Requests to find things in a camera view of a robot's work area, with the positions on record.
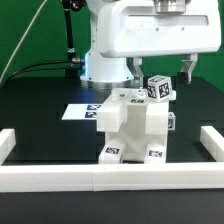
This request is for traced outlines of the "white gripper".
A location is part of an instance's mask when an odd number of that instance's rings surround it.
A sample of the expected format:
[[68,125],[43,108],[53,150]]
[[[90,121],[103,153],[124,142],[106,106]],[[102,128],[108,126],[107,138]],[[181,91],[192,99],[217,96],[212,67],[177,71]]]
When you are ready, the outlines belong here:
[[98,51],[105,57],[134,57],[138,88],[143,87],[144,75],[137,56],[187,54],[177,78],[190,84],[197,53],[215,52],[220,45],[217,0],[192,0],[183,13],[158,13],[153,0],[121,0],[104,5],[98,14]]

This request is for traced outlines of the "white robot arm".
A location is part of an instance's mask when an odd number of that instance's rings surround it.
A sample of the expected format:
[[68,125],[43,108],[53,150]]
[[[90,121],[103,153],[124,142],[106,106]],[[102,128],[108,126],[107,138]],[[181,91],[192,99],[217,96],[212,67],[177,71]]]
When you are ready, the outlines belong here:
[[191,82],[200,53],[221,45],[218,0],[86,0],[91,47],[81,80],[94,88],[129,86],[141,73],[127,60],[182,55],[179,72]]

